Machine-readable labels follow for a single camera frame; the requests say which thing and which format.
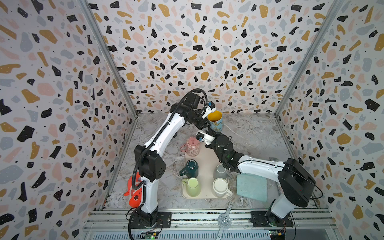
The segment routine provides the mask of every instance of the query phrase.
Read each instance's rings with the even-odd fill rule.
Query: light blue sponge
[[[253,174],[237,175],[237,195],[266,202],[266,178]]]

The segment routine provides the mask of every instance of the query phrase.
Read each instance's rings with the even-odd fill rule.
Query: gray cup
[[[226,179],[227,176],[228,176],[228,173],[225,167],[223,167],[223,165],[221,164],[217,165],[217,167],[214,170],[214,179],[217,179],[217,178]]]

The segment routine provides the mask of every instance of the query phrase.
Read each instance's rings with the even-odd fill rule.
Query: pink glass cup
[[[200,141],[195,137],[190,137],[183,146],[180,147],[181,152],[186,152],[191,157],[196,157],[200,151]]]

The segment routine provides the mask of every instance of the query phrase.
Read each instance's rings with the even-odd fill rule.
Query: yellow mug
[[[215,132],[221,132],[223,130],[223,114],[220,111],[214,111],[213,113],[208,114],[207,116],[210,128]]]

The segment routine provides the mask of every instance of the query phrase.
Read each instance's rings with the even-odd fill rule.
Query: beige tray
[[[214,183],[213,173],[217,165],[220,164],[213,149],[206,148],[205,143],[201,142],[200,152],[196,157],[191,157],[188,154],[185,154],[185,164],[191,159],[194,159],[199,165],[199,175],[197,176],[197,180],[201,185],[201,192],[198,196],[191,197],[188,195],[185,185],[182,184],[182,196],[186,199],[227,199],[228,195],[226,194],[223,197],[216,197],[212,188],[212,184]]]

